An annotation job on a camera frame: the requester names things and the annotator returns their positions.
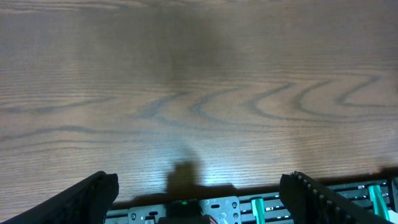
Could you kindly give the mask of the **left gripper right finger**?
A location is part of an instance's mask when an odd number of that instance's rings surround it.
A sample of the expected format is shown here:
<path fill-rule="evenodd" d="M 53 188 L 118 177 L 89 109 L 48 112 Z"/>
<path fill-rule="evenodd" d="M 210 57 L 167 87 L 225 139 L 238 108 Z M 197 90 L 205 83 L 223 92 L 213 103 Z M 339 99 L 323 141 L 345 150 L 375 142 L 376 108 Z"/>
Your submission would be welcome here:
<path fill-rule="evenodd" d="M 356 205 L 301 172 L 280 178 L 279 197 L 294 223 L 383 224 L 379 215 Z"/>

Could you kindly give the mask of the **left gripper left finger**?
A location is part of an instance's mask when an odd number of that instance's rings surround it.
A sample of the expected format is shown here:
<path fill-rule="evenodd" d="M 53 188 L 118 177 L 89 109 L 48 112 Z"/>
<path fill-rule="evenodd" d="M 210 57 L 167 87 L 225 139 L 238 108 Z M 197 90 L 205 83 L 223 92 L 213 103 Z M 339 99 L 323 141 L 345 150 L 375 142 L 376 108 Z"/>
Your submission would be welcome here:
<path fill-rule="evenodd" d="M 3 224 L 101 224 L 118 194 L 118 175 L 99 171 Z"/>

